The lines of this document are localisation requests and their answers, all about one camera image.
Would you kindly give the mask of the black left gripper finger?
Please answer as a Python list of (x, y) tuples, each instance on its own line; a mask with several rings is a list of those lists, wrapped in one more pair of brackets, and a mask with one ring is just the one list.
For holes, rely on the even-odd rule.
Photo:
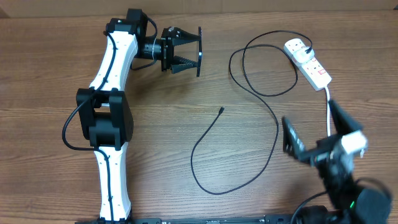
[(201, 41), (201, 37), (199, 35), (191, 34), (182, 29), (175, 28), (172, 31), (172, 45), (184, 45), (189, 44), (191, 42), (199, 42)]
[(175, 56), (172, 60), (170, 68), (172, 73), (178, 73), (189, 68), (198, 68), (198, 62), (184, 57)]

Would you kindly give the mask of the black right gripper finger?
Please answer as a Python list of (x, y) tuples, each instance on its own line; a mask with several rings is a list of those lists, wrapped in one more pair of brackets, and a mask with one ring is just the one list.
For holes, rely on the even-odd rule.
[(335, 100), (328, 102), (336, 132), (346, 135), (363, 129), (363, 126), (347, 113)]
[(283, 126), (283, 146), (282, 149), (289, 156), (304, 163), (309, 164), (310, 158), (307, 155), (306, 147), (303, 141), (299, 138), (293, 124), (286, 116), (282, 117)]

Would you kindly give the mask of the Samsung Galaxy smartphone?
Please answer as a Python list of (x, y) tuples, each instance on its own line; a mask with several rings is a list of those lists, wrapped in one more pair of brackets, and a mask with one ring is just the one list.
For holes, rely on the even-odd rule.
[(199, 41), (198, 41), (197, 77), (200, 77), (201, 61), (203, 58), (202, 29), (200, 26), (198, 27), (198, 36), (199, 36)]

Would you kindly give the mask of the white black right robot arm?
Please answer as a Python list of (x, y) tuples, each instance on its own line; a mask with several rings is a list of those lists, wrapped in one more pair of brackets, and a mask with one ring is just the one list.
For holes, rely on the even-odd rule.
[(297, 161), (314, 167), (323, 182), (334, 209), (307, 204), (303, 201), (292, 214), (291, 223), (387, 223), (392, 210), (393, 195), (380, 181), (367, 178), (373, 188), (354, 179), (354, 159), (368, 150), (363, 126), (335, 100), (328, 103), (336, 133), (317, 141), (313, 149), (306, 149), (293, 124), (282, 118), (283, 151)]

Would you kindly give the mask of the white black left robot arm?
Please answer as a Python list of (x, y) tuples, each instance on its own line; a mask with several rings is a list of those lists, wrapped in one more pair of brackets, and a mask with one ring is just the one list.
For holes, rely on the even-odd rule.
[(129, 9), (124, 19), (112, 18), (105, 34), (107, 47), (95, 79), (80, 88), (76, 103), (83, 136), (90, 143), (99, 169), (101, 209), (96, 223), (132, 223), (127, 192), (126, 154), (134, 122), (126, 98), (127, 77), (135, 58), (161, 62), (163, 72), (178, 73), (201, 67), (202, 49), (193, 61), (174, 54), (178, 45), (202, 43), (202, 33), (167, 27), (148, 36), (151, 19), (140, 9)]

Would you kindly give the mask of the white charger plug adapter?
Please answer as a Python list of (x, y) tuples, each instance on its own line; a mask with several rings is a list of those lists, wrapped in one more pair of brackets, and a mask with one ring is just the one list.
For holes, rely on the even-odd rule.
[(310, 47), (301, 48), (293, 53), (293, 58), (299, 64), (308, 62), (315, 56), (315, 52)]

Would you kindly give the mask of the white power strip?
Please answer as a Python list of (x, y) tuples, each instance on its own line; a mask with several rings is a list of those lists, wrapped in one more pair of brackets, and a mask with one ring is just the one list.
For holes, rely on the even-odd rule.
[(332, 81), (331, 76), (323, 68), (320, 62), (313, 57), (308, 62), (299, 64), (293, 58), (293, 53), (301, 48), (308, 47), (301, 39), (291, 39), (284, 44), (284, 50), (292, 59), (297, 68), (302, 72), (311, 86), (316, 90), (322, 90)]

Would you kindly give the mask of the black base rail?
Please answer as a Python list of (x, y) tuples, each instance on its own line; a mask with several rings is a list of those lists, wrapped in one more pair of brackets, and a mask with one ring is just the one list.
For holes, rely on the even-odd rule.
[(100, 223), (130, 223), (130, 224), (289, 224), (291, 215), (277, 214), (265, 215), (263, 217), (239, 217), (239, 218), (192, 218), (192, 219), (171, 219), (161, 220), (160, 218), (135, 218), (127, 221), (104, 221), (92, 220), (75, 222), (75, 224), (100, 224)]

